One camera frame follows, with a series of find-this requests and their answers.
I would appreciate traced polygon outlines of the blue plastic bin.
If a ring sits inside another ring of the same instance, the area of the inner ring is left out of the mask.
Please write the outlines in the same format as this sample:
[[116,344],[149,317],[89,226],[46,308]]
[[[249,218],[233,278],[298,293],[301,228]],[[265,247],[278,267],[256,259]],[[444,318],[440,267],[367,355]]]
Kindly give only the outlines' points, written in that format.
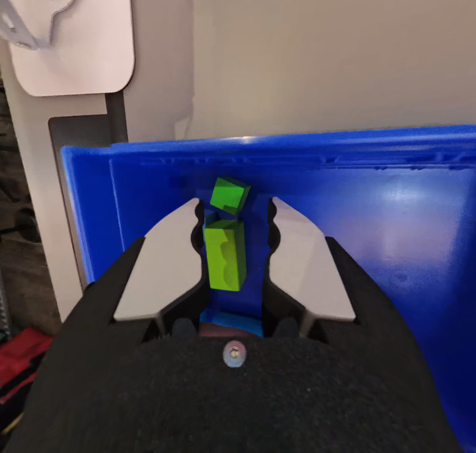
[[475,125],[114,144],[61,150],[88,282],[216,179],[250,186],[248,275],[211,290],[203,321],[257,332],[267,207],[278,197],[333,237],[398,308],[448,420],[475,452]]

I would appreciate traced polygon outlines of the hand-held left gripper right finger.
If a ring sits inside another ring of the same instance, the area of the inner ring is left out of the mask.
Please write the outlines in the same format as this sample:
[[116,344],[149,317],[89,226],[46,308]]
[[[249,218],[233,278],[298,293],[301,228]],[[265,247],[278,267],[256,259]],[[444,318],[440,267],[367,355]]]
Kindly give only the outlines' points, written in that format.
[[353,322],[356,319],[324,233],[278,197],[268,204],[268,245],[263,309],[275,318],[303,315]]

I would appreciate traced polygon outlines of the red bag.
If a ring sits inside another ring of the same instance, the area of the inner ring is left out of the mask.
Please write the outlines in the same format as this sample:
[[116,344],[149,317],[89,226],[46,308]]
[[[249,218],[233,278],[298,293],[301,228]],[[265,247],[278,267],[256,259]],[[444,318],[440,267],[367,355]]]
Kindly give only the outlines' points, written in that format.
[[32,327],[0,348],[0,430],[23,412],[37,370],[53,337]]

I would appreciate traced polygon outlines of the small green wooden block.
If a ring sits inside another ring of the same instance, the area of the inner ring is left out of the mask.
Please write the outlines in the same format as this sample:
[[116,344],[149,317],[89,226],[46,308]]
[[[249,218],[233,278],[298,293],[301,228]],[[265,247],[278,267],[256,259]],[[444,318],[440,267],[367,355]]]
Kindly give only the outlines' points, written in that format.
[[233,177],[217,177],[211,195],[211,206],[237,216],[243,210],[250,185]]

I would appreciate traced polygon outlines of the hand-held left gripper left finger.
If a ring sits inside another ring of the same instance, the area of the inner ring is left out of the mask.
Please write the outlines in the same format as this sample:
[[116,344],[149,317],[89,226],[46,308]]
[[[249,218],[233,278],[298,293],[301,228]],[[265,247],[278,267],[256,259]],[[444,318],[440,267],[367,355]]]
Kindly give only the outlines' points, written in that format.
[[192,198],[145,235],[116,321],[199,319],[210,301],[203,224],[204,203]]

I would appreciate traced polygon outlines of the long green wooden block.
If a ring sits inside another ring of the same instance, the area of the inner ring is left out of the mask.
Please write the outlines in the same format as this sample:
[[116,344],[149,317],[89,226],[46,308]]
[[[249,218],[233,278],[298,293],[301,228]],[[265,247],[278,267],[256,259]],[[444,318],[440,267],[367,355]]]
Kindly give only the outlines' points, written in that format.
[[218,220],[204,229],[211,289],[238,292],[247,277],[242,220]]

